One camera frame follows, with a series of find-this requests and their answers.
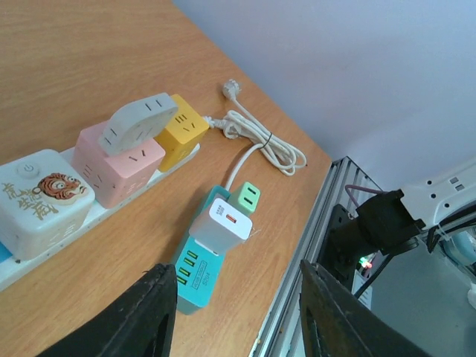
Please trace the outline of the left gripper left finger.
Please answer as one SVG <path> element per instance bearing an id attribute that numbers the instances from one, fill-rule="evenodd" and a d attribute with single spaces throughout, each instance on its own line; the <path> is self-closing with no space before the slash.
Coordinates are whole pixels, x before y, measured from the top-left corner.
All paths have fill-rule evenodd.
<path id="1" fill-rule="evenodd" d="M 178 286 L 172 264 L 157 264 L 87 323 L 41 356 L 168 356 Z"/>

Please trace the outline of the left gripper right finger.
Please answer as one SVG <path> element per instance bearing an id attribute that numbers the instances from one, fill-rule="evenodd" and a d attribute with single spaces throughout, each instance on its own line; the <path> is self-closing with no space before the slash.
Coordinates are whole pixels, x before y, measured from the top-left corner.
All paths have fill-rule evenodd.
<path id="1" fill-rule="evenodd" d="M 306 356 L 417 357 L 427 352 L 377 318 L 324 267 L 301 260 Z"/>

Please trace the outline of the white usb charger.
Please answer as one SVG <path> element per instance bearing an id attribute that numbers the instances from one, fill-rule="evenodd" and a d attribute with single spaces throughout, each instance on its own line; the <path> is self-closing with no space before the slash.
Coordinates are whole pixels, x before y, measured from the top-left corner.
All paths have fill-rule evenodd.
<path id="1" fill-rule="evenodd" d="M 194 219 L 189 235 L 213 253 L 223 255 L 246 242 L 252 227 L 249 217 L 216 197 Z"/>

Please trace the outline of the pink cube socket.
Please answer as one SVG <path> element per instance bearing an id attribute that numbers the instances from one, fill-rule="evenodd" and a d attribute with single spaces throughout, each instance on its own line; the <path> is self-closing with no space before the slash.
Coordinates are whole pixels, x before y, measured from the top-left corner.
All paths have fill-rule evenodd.
<path id="1" fill-rule="evenodd" d="M 102 122 L 80 132 L 71 166 L 92 187 L 96 200 L 104 208 L 113 208 L 148 183 L 165 151 L 151 138 L 109 156 L 98 143 L 105 126 Z"/>

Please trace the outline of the green plug adapter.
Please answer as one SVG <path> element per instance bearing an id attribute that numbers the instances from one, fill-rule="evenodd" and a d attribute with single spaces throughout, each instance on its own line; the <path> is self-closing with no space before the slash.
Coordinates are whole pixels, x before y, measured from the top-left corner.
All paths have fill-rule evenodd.
<path id="1" fill-rule="evenodd" d="M 228 203 L 246 216 L 250 216 L 257 209 L 260 200 L 260 189 L 251 182 L 244 182 L 228 197 Z"/>

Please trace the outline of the white cube socket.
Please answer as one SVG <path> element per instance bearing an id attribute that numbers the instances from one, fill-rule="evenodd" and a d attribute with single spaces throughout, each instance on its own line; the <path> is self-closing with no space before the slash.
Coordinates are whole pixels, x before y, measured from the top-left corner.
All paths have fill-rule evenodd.
<path id="1" fill-rule="evenodd" d="M 1 165 L 1 243 L 31 260 L 80 228 L 95 194 L 55 150 Z"/>

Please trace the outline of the yellow cube socket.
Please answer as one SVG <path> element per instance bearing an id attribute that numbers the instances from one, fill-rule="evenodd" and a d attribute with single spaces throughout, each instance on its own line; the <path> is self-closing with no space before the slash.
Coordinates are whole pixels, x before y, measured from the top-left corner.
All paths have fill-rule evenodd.
<path id="1" fill-rule="evenodd" d="M 158 170 L 165 173 L 186 158 L 209 129 L 208 122 L 179 94 L 172 99 L 178 106 L 170 122 L 154 137 L 165 155 Z"/>

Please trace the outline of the white round-corner adapter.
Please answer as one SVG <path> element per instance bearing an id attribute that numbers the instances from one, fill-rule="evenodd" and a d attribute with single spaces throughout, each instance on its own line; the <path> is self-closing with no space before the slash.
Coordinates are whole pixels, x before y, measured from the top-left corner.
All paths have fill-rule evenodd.
<path id="1" fill-rule="evenodd" d="M 127 103 L 106 122 L 97 142 L 107 155 L 118 155 L 158 135 L 177 111 L 167 93 Z"/>

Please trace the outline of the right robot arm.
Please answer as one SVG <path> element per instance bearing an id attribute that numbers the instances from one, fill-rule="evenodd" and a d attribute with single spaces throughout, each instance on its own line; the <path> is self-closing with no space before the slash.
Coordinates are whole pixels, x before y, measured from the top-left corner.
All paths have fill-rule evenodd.
<path id="1" fill-rule="evenodd" d="M 354 220 L 330 234 L 329 243 L 345 260 L 377 251 L 396 255 L 409 239 L 474 200 L 475 158 L 470 158 L 439 176 L 371 197 Z"/>

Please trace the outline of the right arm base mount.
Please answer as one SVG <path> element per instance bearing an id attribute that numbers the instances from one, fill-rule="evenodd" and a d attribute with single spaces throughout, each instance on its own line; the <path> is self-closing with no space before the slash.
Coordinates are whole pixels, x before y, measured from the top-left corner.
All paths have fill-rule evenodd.
<path id="1" fill-rule="evenodd" d="M 332 209 L 318 263 L 351 291 L 359 260 L 378 250 L 365 239 L 359 220 L 351 219 L 348 210 L 337 204 Z"/>

